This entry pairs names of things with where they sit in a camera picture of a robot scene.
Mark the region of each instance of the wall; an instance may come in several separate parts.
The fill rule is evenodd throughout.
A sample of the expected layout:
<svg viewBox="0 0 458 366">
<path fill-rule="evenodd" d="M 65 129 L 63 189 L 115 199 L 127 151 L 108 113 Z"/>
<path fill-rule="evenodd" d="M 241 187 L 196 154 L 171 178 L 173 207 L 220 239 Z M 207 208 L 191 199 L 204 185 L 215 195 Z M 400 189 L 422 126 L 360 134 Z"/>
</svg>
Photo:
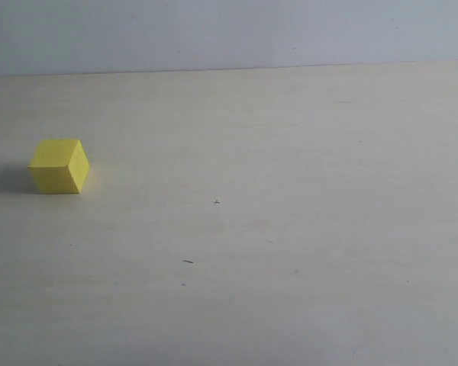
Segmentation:
<svg viewBox="0 0 458 366">
<path fill-rule="evenodd" d="M 458 59 L 458 0 L 1 0 L 0 75 Z"/>
</svg>

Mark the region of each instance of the white table surface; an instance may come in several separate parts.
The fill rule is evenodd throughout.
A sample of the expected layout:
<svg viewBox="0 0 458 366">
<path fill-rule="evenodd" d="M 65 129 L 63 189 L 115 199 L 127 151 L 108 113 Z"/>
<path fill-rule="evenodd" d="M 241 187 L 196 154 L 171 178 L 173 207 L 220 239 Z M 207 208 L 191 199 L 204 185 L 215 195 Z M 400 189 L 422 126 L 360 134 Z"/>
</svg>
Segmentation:
<svg viewBox="0 0 458 366">
<path fill-rule="evenodd" d="M 0 365 L 458 366 L 458 62 L 0 78 Z"/>
</svg>

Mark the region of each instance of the cube top face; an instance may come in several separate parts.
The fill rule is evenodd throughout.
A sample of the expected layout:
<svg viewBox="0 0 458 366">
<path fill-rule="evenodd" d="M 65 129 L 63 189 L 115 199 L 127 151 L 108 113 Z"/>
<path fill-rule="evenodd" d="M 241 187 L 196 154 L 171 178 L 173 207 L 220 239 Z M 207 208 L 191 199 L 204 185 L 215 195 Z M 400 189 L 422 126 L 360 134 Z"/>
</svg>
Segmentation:
<svg viewBox="0 0 458 366">
<path fill-rule="evenodd" d="M 29 165 L 42 194 L 80 193 L 89 168 L 79 140 L 43 140 Z"/>
<path fill-rule="evenodd" d="M 59 168 L 69 164 L 79 140 L 42 140 L 36 148 L 29 168 Z"/>
</svg>

